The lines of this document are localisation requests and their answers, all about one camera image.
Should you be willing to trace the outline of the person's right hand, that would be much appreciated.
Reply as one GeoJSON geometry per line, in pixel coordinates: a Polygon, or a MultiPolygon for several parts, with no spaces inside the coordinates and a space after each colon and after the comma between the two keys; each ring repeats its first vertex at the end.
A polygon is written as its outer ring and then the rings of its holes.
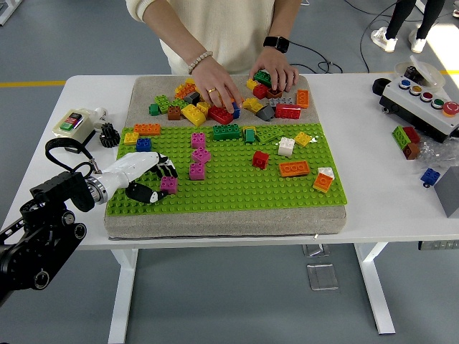
{"type": "Polygon", "coordinates": [[[203,59],[192,71],[192,77],[206,102],[233,113],[233,102],[242,107],[243,98],[227,71],[212,57],[203,59]]]}

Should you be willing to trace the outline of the person's left hand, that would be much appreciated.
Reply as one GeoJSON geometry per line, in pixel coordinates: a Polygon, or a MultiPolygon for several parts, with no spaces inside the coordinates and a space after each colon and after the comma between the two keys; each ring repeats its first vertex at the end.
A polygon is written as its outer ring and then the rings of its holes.
{"type": "Polygon", "coordinates": [[[271,88],[273,90],[289,92],[299,78],[299,72],[291,66],[286,56],[273,47],[264,47],[249,72],[249,78],[252,79],[256,72],[265,70],[271,79],[271,88]]]}

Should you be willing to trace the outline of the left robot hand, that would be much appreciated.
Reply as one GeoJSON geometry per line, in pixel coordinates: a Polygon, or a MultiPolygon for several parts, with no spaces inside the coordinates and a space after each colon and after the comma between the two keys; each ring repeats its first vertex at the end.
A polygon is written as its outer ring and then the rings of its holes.
{"type": "Polygon", "coordinates": [[[97,175],[99,204],[106,203],[114,196],[118,189],[125,189],[128,198],[144,204],[154,204],[169,193],[154,191],[153,189],[136,183],[146,172],[155,173],[159,178],[163,176],[178,177],[175,166],[165,155],[157,152],[127,153],[109,168],[97,175]]]}

